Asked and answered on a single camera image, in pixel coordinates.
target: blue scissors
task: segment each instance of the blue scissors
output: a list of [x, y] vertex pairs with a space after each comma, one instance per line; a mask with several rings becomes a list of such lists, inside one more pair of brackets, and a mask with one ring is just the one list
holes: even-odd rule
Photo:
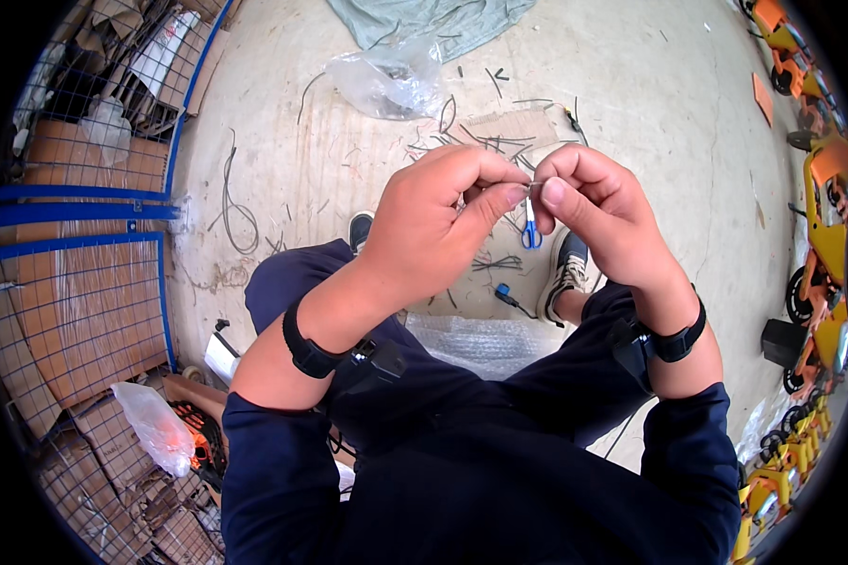
[[534, 209], [531, 205], [531, 196], [524, 199], [524, 230], [522, 231], [522, 245], [527, 250], [539, 250], [543, 244], [543, 233], [537, 231], [534, 223]]

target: leg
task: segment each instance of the leg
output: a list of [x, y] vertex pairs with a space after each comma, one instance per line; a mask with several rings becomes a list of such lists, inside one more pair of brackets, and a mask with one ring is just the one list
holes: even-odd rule
[[[245, 289], [245, 306], [255, 330], [263, 332], [294, 300], [351, 259], [351, 249], [342, 240], [265, 259]], [[395, 315], [374, 328], [372, 336], [399, 346], [407, 364], [400, 382], [340, 397], [326, 406], [347, 441], [365, 455], [392, 448], [426, 427], [433, 414], [498, 401], [496, 389], [475, 373], [431, 357]]]
[[594, 294], [584, 275], [587, 246], [573, 234], [554, 245], [554, 265], [538, 314], [578, 329], [558, 352], [528, 365], [499, 386], [518, 410], [548, 432], [578, 446], [592, 444], [637, 411], [653, 393], [646, 374], [635, 379], [612, 357], [606, 336], [613, 322], [634, 314], [631, 291], [614, 282]]

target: blue wire mesh fence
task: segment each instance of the blue wire mesh fence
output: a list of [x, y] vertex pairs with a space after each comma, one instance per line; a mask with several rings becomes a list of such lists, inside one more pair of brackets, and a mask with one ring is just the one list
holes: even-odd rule
[[223, 561], [207, 489], [159, 469], [107, 391], [173, 359], [162, 232], [0, 247], [6, 410], [58, 518], [103, 562]]
[[168, 200], [171, 142], [231, 0], [79, 0], [7, 126], [0, 199]]

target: bubble wrap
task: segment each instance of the bubble wrap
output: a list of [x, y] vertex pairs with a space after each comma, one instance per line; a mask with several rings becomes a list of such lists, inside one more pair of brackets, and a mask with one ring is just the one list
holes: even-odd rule
[[468, 320], [457, 315], [408, 314], [405, 327], [432, 356], [505, 380], [559, 349], [566, 333], [531, 320]]

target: black sneaker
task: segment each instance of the black sneaker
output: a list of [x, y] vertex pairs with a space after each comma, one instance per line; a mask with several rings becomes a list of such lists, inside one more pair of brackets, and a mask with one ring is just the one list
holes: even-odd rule
[[553, 242], [553, 254], [550, 255], [550, 280], [537, 301], [537, 317], [546, 323], [565, 327], [565, 320], [553, 310], [556, 297], [563, 290], [573, 288], [581, 292], [590, 292], [590, 278], [587, 274], [588, 244], [565, 229]]
[[349, 247], [355, 255], [362, 252], [372, 223], [373, 212], [368, 210], [359, 211], [349, 220]]

